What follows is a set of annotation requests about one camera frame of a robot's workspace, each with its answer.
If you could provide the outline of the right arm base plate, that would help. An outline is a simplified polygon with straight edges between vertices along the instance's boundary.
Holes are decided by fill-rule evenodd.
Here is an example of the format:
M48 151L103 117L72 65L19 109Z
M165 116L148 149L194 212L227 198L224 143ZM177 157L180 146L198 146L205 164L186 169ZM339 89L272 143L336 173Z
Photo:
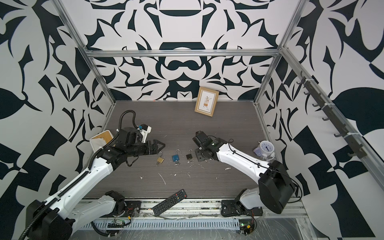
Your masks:
M246 209L239 201L235 200L222 200L221 201L221 215L223 217L236 217L236 216L254 216L261 217L263 215L262 207L256 207L251 210Z

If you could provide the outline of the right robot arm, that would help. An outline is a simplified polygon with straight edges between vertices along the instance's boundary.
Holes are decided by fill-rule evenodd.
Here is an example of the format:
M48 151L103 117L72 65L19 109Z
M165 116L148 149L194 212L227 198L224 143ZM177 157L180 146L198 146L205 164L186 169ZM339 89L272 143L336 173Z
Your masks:
M222 202L222 216L250 215L251 211L263 207L275 214L283 212L295 191L295 185L282 163L275 160L268 163L253 158L233 147L230 142L221 138L212 139L203 131L196 132L193 141L198 146L195 152L200 162L215 160L225 163L258 184L254 189L242 190L234 200Z

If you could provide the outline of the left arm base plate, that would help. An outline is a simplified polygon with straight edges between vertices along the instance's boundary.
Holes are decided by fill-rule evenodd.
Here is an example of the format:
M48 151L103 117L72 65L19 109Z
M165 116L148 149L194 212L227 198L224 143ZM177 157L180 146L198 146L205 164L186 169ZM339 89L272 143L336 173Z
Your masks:
M136 217L141 213L141 201L125 201L124 211L121 217Z

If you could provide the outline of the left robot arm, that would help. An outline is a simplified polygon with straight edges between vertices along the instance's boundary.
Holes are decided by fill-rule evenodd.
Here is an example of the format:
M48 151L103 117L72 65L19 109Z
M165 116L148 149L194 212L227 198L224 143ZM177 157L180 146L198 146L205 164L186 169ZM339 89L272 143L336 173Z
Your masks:
M121 164L131 167L133 164L129 163L129 158L138 160L140 156L157 155L166 146L158 140L147 139L151 132L148 125L138 126L132 122L133 127L123 128L123 118L128 113L133 115L133 120L136 119L135 111L124 111L117 134L95 151L89 165L76 178L45 201L35 200L27 207L26 228L19 237L21 240L68 240L79 228L99 217L123 214L125 198L115 191L105 193L96 202L78 210L75 207Z

